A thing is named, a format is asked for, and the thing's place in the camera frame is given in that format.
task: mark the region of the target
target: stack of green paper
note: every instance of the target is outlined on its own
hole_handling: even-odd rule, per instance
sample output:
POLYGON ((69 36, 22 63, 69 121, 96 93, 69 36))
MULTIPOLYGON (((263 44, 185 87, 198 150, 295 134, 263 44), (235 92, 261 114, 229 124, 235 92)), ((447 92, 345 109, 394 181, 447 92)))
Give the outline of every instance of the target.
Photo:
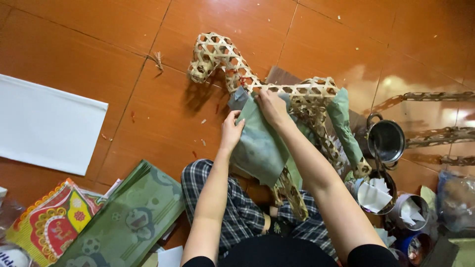
POLYGON ((142 160, 54 266, 136 267, 184 207, 181 185, 142 160))

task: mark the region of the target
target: wooden floor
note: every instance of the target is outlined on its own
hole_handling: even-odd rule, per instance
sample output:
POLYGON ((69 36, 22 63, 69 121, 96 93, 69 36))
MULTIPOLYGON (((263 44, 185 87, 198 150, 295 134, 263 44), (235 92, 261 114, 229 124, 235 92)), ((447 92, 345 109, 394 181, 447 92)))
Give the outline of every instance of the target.
MULTIPOLYGON (((201 32, 230 37, 263 80, 272 65, 301 79, 332 76, 361 112, 405 92, 474 90, 474 14, 469 0, 0 0, 0 73, 109 103, 101 133, 112 138, 98 137, 85 177, 0 158, 0 186, 28 205, 67 177, 103 193, 140 159, 178 181, 193 151, 212 159, 228 93, 222 80, 186 78, 201 32), (161 76, 145 57, 158 51, 161 76)), ((473 103, 402 103, 382 114, 405 131, 475 126, 473 103)), ((473 151, 407 150, 391 175, 399 190, 435 189, 446 166, 420 155, 473 151)), ((174 244, 186 235, 183 226, 174 244)))

